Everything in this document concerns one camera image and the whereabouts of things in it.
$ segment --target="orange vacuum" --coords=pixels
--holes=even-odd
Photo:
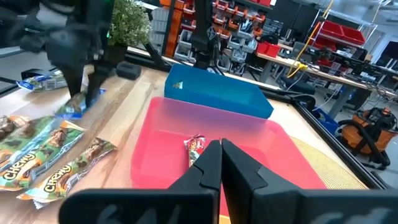
[[[386,147],[397,136],[397,118],[388,108],[373,108],[356,112],[351,120],[339,122],[343,126],[338,132],[341,140],[349,146],[352,153],[369,156],[369,160],[382,167],[390,165]]]

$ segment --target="green plant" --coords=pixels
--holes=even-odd
[[[146,10],[135,0],[115,0],[108,44],[146,44],[150,28]]]

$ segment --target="blue plastic bin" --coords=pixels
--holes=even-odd
[[[324,112],[322,109],[317,109],[317,112],[319,112],[325,117],[324,121],[319,120],[319,122],[323,125],[323,127],[326,128],[326,130],[330,132],[330,134],[335,135],[335,132],[339,127],[338,123],[334,119],[329,117],[329,115],[326,112]]]
[[[182,88],[174,86],[180,82]],[[265,119],[274,110],[256,85],[179,64],[166,79],[164,96]]]

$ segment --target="potted plant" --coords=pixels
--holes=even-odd
[[[106,59],[117,65],[127,47],[149,42],[150,22],[145,8],[135,0],[115,0]]]

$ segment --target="woven placemat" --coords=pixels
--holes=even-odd
[[[301,140],[290,138],[329,189],[368,189],[358,178],[318,149]]]

